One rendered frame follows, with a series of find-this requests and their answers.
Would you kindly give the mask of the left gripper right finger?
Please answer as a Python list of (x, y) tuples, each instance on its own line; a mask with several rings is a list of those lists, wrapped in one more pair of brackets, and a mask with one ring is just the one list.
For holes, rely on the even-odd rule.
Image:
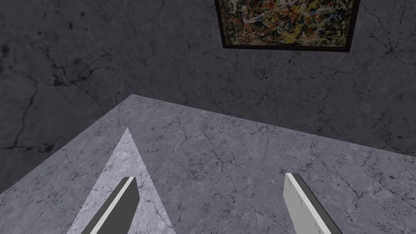
[(285, 173), (283, 197), (296, 234), (343, 234), (298, 173)]

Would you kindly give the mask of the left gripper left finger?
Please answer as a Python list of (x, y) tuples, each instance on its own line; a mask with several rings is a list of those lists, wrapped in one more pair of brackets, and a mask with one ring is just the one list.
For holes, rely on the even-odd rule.
[(140, 201), (135, 177), (124, 177), (81, 234), (128, 234)]

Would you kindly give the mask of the colourful abstract framed painting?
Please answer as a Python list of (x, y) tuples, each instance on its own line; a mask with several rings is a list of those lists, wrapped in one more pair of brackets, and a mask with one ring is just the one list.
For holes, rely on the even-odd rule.
[(349, 52), (360, 0), (215, 0), (230, 49)]

